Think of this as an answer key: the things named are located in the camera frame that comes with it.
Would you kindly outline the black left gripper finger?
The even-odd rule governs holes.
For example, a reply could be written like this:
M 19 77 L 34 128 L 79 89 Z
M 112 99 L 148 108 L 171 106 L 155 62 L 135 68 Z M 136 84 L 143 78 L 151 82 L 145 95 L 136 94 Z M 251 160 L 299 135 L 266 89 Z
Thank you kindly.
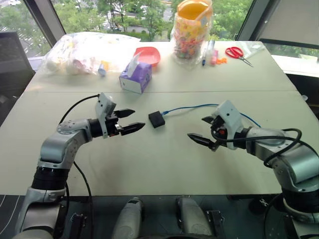
M 139 131 L 144 126 L 145 126 L 145 123 L 143 123 L 143 122 L 132 123 L 132 124 L 129 124 L 127 126 L 122 127 L 120 130 L 120 134 L 122 136 L 127 135 L 127 134 L 131 134 L 131 133 L 134 133 L 136 131 Z
M 116 111 L 116 117 L 119 118 L 119 119 L 126 118 L 126 117 L 130 116 L 133 113 L 135 113 L 135 111 L 132 110 L 132 109 L 117 110 Z

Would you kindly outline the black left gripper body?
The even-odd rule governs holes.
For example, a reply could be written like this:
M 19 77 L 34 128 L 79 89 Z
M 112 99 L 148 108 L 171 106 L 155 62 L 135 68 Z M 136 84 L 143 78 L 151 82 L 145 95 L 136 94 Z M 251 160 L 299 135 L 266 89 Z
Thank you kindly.
M 122 111 L 114 111 L 105 117 L 105 125 L 107 129 L 107 136 L 119 135 L 123 128 L 119 125 L 118 120 L 122 117 Z

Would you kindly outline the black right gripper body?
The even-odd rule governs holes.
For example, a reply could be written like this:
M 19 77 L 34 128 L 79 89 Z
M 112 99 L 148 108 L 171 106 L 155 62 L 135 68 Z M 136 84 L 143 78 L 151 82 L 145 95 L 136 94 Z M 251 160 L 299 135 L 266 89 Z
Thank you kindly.
M 221 116 L 217 116 L 211 125 L 211 134 L 215 139 L 215 142 L 212 145 L 212 151 L 216 151 L 219 146 L 227 147 L 225 140 L 227 139 L 227 129 L 224 126 L 224 120 Z

